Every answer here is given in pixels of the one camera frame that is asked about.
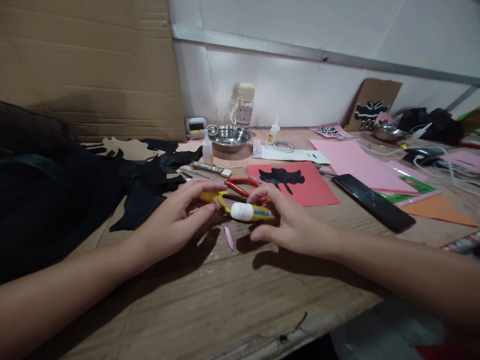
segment white wall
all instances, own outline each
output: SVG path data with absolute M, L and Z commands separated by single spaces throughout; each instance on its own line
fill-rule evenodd
M 172 23 L 480 77 L 478 0 L 170 0 Z M 448 106 L 470 86 L 176 41 L 185 116 L 223 124 L 241 82 L 252 124 L 340 122 L 366 78 L 403 83 L 391 109 Z M 474 94 L 454 113 L 480 105 Z

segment black silhouette cutout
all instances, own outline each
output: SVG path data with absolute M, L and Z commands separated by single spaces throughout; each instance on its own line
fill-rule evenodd
M 271 168 L 271 172 L 260 171 L 260 180 L 266 183 L 275 184 L 276 188 L 280 190 L 279 184 L 285 185 L 286 190 L 293 195 L 294 193 L 290 189 L 288 184 L 303 184 L 305 177 L 302 175 L 302 171 L 288 172 L 284 168 Z
M 357 120 L 375 120 L 380 112 L 386 113 L 388 106 L 382 106 L 384 103 L 383 100 L 373 103 L 369 101 L 365 106 L 356 105 L 355 119 Z

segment smartphone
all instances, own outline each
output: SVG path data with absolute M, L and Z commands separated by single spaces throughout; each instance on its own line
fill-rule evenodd
M 417 222 L 413 217 L 350 174 L 338 175 L 331 180 L 395 233 L 401 233 Z

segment white paper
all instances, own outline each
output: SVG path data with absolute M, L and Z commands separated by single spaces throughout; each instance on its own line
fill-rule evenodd
M 266 147 L 265 145 L 261 145 L 260 149 L 261 151 L 253 153 L 254 158 L 268 160 L 311 161 L 317 164 L 330 164 L 330 161 L 320 151 L 317 150 L 295 149 L 293 152 L 285 152 L 279 151 L 274 148 Z

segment metal bowl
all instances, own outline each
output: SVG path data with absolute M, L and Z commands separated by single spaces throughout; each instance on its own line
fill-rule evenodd
M 218 127 L 215 135 L 208 134 L 213 148 L 223 153 L 236 153 L 250 141 L 252 133 L 247 129 L 235 125 L 222 125 Z
M 410 137 L 408 132 L 397 129 L 390 125 L 376 124 L 371 133 L 374 138 L 383 140 L 386 143 L 398 143 Z

